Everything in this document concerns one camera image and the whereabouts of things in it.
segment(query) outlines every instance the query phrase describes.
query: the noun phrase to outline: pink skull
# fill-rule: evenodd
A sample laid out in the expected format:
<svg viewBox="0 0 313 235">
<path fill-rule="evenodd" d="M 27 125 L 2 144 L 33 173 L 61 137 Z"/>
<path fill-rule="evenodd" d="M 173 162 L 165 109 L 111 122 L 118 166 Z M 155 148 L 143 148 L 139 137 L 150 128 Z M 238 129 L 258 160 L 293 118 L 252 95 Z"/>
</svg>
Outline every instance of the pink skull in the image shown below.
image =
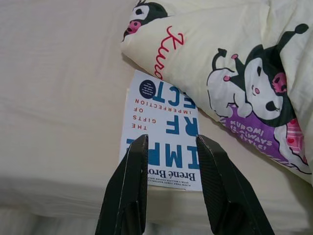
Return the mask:
<svg viewBox="0 0 313 235">
<path fill-rule="evenodd" d="M 284 72 L 276 74 L 272 82 L 276 93 L 284 93 L 287 91 L 287 79 Z"/>
<path fill-rule="evenodd" d="M 141 23 L 139 21 L 131 21 L 131 23 L 127 27 L 127 32 L 129 34 L 136 33 L 140 27 L 141 27 Z"/>
</svg>

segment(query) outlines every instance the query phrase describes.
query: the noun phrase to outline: cartoon face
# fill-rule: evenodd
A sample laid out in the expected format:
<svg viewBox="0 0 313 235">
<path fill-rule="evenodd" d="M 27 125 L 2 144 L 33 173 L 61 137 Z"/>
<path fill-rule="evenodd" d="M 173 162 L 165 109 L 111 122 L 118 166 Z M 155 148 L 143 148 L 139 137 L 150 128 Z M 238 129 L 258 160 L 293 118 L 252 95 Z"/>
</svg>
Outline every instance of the cartoon face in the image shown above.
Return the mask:
<svg viewBox="0 0 313 235">
<path fill-rule="evenodd" d="M 143 25 L 159 18 L 167 17 L 167 12 L 158 3 L 139 1 L 134 7 L 133 13 L 130 17 L 130 24 L 124 32 L 124 38 L 129 34 L 134 34 Z"/>
<path fill-rule="evenodd" d="M 261 58 L 251 60 L 245 69 L 246 98 L 259 118 L 272 120 L 280 116 L 283 97 L 277 96 L 264 72 Z"/>
</svg>

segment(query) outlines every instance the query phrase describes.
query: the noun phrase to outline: book cover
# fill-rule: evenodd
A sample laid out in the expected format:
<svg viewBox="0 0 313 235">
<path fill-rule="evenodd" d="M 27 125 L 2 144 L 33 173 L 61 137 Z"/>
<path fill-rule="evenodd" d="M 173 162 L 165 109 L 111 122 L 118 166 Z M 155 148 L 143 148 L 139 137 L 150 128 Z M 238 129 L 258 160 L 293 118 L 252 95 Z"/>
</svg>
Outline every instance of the book cover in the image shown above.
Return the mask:
<svg viewBox="0 0 313 235">
<path fill-rule="evenodd" d="M 201 191 L 198 109 L 178 88 L 136 70 L 128 91 L 120 156 L 149 135 L 148 184 Z"/>
</svg>

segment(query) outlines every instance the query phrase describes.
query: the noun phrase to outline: bed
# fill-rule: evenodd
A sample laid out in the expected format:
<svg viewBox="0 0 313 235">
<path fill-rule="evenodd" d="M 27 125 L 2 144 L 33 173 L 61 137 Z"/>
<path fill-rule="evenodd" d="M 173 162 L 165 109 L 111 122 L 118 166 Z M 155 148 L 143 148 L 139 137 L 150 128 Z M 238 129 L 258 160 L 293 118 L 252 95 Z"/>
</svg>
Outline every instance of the bed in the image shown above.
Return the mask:
<svg viewBox="0 0 313 235">
<path fill-rule="evenodd" d="M 134 0 L 0 3 L 0 205 L 97 218 L 118 165 L 135 69 L 120 42 Z M 200 113 L 249 179 L 276 234 L 313 233 L 312 186 Z M 148 221 L 209 228 L 202 194 L 150 187 Z"/>
</svg>

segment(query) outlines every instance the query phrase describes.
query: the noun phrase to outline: white bed sheet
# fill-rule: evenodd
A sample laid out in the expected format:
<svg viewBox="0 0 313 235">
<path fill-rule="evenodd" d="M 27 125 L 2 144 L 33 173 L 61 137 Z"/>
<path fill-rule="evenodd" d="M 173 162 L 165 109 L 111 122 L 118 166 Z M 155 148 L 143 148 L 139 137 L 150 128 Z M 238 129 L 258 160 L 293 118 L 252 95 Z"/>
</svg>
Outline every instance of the white bed sheet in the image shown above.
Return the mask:
<svg viewBox="0 0 313 235">
<path fill-rule="evenodd" d="M 96 218 L 118 164 L 134 67 L 119 43 L 135 0 L 0 2 L 0 205 Z M 312 187 L 200 115 L 274 230 L 313 233 Z M 148 220 L 208 227 L 202 194 L 149 188 Z"/>
</svg>

